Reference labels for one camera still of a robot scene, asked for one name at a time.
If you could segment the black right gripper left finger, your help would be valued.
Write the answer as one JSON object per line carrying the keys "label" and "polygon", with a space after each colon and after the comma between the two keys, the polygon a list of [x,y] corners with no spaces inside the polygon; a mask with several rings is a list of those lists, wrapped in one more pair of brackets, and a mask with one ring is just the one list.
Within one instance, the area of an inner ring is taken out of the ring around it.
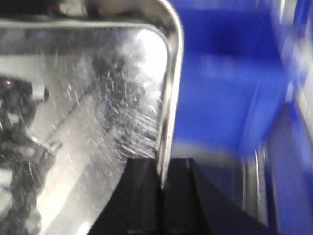
{"label": "black right gripper left finger", "polygon": [[155,161],[128,158],[121,179],[90,235],[159,235],[161,191]]}

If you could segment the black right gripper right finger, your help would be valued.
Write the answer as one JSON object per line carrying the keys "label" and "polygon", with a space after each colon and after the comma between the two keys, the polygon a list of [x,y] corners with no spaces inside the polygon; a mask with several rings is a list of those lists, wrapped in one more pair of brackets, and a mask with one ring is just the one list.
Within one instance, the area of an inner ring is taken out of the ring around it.
{"label": "black right gripper right finger", "polygon": [[163,209],[166,235],[270,234],[219,191],[193,159],[170,160]]}

